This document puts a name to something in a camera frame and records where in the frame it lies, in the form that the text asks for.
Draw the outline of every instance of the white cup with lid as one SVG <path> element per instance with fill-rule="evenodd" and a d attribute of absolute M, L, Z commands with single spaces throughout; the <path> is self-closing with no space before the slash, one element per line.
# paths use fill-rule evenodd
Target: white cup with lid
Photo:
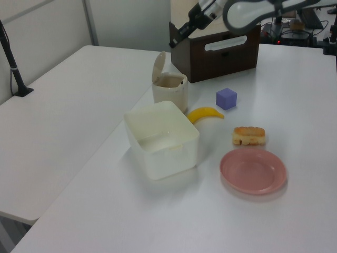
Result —
<path fill-rule="evenodd" d="M 152 92 L 155 103 L 172 101 L 182 112 L 187 110 L 188 80 L 181 73 L 164 72 L 166 53 L 161 52 L 154 62 Z"/>

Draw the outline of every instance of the cup lid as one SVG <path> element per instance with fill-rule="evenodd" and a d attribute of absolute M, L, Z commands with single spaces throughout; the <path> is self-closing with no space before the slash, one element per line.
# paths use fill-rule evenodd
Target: cup lid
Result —
<path fill-rule="evenodd" d="M 166 59 L 166 53 L 165 51 L 161 52 L 153 65 L 153 71 L 152 71 L 152 83 L 156 83 L 162 74 L 164 65 L 165 65 L 165 59 Z"/>

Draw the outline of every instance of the yellow banana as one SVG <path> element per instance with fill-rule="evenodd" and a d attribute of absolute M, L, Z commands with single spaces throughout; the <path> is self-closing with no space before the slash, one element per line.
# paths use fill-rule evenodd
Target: yellow banana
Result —
<path fill-rule="evenodd" d="M 223 114 L 212 107 L 200 107 L 195 109 L 187 115 L 187 118 L 194 124 L 198 119 L 208 116 L 219 117 L 221 119 L 224 118 Z"/>

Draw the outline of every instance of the gray floor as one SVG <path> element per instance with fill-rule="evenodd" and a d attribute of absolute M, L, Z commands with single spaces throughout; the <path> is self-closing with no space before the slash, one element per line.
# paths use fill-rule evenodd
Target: gray floor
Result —
<path fill-rule="evenodd" d="M 10 253 L 31 226 L 0 216 L 0 253 Z"/>

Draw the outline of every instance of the plate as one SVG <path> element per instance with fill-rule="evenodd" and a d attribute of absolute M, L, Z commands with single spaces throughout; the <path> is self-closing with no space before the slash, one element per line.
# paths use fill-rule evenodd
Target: plate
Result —
<path fill-rule="evenodd" d="M 231 187 L 248 194 L 276 191 L 286 181 L 286 169 L 280 158 L 261 149 L 228 152 L 221 159 L 220 171 Z"/>

